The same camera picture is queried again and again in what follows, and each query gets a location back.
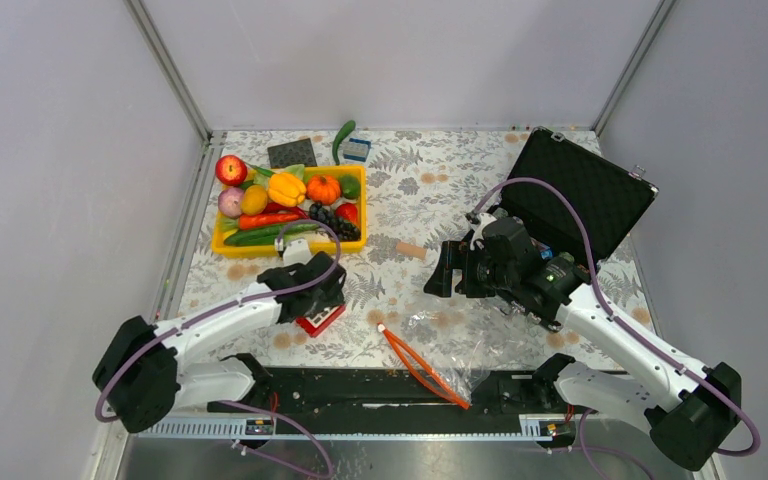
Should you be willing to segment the clear zip top bag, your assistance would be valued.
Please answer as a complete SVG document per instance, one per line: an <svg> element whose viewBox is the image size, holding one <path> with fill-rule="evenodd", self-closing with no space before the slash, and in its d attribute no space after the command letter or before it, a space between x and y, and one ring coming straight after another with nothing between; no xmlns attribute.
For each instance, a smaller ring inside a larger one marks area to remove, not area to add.
<svg viewBox="0 0 768 480"><path fill-rule="evenodd" d="M487 316L458 309L420 310L378 322L376 330L420 385L463 410L493 370L519 365L527 351L525 341L491 327Z"/></svg>

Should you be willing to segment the orange fake carrot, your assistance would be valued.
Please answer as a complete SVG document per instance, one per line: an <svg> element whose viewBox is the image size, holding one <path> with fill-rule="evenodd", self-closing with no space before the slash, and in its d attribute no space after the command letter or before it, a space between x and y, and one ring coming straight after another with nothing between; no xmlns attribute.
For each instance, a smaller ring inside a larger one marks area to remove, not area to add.
<svg viewBox="0 0 768 480"><path fill-rule="evenodd" d="M254 230L258 228L286 224L296 219L295 214L259 214L254 216L241 216L238 219L238 228L243 231Z"/></svg>

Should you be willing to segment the yellow fake bell pepper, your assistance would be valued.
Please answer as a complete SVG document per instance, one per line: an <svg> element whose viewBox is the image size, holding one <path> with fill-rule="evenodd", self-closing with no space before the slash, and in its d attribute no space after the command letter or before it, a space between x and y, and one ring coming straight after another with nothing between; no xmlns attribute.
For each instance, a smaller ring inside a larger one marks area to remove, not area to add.
<svg viewBox="0 0 768 480"><path fill-rule="evenodd" d="M295 175L282 172L270 177L267 194L274 203L285 207L296 207L306 200L307 189L304 182Z"/></svg>

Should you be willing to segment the purple fake onion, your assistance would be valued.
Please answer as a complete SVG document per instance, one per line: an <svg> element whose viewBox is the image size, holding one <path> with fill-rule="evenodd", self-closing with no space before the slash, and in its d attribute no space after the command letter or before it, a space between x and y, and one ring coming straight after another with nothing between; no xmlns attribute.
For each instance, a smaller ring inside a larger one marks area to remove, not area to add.
<svg viewBox="0 0 768 480"><path fill-rule="evenodd" d="M243 198L244 191L238 187L224 189L217 198L219 212L226 218L239 218L242 215Z"/></svg>

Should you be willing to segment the blue grey small box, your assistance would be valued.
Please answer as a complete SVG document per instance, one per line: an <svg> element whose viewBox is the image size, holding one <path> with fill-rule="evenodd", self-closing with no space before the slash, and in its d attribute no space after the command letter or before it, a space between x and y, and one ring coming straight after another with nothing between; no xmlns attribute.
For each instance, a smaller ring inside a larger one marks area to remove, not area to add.
<svg viewBox="0 0 768 480"><path fill-rule="evenodd" d="M371 142L358 138L348 138L342 143L341 148L344 159L365 162L371 151Z"/></svg>

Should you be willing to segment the red fake apple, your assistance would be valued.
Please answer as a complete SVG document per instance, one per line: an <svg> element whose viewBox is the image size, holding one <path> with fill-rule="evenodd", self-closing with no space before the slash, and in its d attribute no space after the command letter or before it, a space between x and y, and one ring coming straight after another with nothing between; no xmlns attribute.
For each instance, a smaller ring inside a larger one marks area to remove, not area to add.
<svg viewBox="0 0 768 480"><path fill-rule="evenodd" d="M235 155L224 155L215 166L215 177L223 185L238 187L248 176L248 166Z"/></svg>

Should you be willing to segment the dark green fake pepper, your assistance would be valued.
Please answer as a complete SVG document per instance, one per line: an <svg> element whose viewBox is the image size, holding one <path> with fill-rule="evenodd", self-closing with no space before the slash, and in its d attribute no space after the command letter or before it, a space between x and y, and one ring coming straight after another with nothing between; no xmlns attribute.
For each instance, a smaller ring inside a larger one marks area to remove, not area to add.
<svg viewBox="0 0 768 480"><path fill-rule="evenodd" d="M340 164L339 148L341 144L349 137L350 134L356 129L356 121L348 120L337 131L331 147L331 155L335 165Z"/></svg>

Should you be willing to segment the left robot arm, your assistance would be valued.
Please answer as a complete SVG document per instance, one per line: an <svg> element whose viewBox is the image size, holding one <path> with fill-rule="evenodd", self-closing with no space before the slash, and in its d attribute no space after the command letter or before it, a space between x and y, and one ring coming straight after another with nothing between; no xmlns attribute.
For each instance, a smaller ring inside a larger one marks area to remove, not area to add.
<svg viewBox="0 0 768 480"><path fill-rule="evenodd" d="M230 297L194 314L148 323L124 321L91 376L99 391L94 414L145 431L170 412L212 402L236 401L256 411L269 401L270 385L241 354L205 356L251 332L315 316L344 302L346 271L325 252L261 272Z"/></svg>

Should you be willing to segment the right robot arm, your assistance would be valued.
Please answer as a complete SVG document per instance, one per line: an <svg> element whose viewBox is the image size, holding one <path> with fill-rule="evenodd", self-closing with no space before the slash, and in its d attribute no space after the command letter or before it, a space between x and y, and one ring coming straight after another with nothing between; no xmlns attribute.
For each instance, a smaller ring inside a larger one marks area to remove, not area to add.
<svg viewBox="0 0 768 480"><path fill-rule="evenodd" d="M612 416L647 434L676 465L700 470L738 425L742 378L725 362L695 359L640 326L596 292L589 272L562 252L543 257L517 220L480 214L462 240L445 241L427 294L500 297L545 328L570 328L628 374L599 373L555 354L534 373L543 410L568 403Z"/></svg>

